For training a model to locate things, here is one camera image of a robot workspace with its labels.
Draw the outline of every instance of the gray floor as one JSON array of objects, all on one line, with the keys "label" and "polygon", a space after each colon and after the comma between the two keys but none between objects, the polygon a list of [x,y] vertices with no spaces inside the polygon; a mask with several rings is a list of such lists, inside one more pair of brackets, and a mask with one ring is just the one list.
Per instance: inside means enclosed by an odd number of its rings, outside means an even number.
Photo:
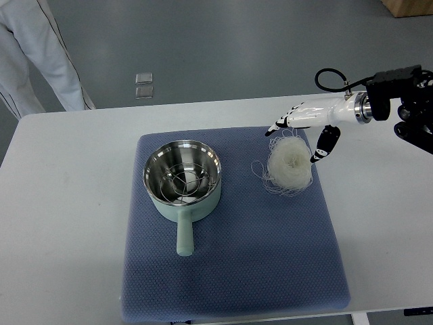
[{"label": "gray floor", "polygon": [[[413,64],[433,69],[433,16],[395,19],[380,0],[49,4],[98,108],[320,93],[313,79],[325,67],[340,69],[352,81]],[[62,110],[41,75],[30,71],[47,111]],[[135,99],[138,72],[154,73],[152,99]],[[323,82],[340,86],[331,77]],[[16,125],[0,103],[0,162]],[[404,318],[403,311],[369,318],[373,325],[433,322],[430,316]],[[339,316],[279,323],[351,321]]]}]

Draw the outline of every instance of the textured fabric mat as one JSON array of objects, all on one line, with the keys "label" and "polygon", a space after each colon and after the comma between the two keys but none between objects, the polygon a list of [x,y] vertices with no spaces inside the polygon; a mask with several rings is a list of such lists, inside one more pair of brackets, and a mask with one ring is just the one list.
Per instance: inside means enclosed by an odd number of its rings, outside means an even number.
[{"label": "textured fabric mat", "polygon": [[[266,165],[264,127],[144,135],[138,142],[122,288],[125,322],[196,320],[337,308],[350,295],[317,171],[288,198],[270,194],[251,172]],[[303,131],[298,131],[305,141]],[[142,173],[163,144],[194,139],[219,156],[216,209],[193,223],[196,250],[176,254],[177,224],[152,204]]]}]

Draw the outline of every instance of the wooden box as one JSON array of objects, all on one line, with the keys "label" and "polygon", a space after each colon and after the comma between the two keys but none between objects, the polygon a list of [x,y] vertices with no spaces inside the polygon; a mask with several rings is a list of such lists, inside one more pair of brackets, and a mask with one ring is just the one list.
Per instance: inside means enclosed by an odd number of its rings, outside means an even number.
[{"label": "wooden box", "polygon": [[394,17],[433,14],[433,0],[382,0]]}]

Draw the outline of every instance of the person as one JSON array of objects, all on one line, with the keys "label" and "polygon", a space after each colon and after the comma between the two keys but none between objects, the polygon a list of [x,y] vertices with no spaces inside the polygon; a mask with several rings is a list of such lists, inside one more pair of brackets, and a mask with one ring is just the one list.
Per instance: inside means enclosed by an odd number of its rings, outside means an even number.
[{"label": "person", "polygon": [[51,85],[65,110],[95,109],[47,0],[0,0],[0,97],[18,120],[45,112],[30,84],[28,59]]}]

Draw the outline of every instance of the white table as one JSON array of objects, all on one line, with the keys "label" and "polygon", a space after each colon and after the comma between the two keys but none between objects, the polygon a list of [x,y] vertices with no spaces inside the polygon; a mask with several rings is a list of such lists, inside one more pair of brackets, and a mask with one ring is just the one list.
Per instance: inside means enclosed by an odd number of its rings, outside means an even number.
[{"label": "white table", "polygon": [[[133,160],[143,134],[271,125],[322,96],[23,118],[0,168],[0,324],[122,324]],[[433,305],[433,156],[394,134],[398,101],[392,106],[388,121],[340,124],[339,143],[317,163],[352,296],[346,309],[320,314]],[[312,146],[320,132],[306,131]]]}]

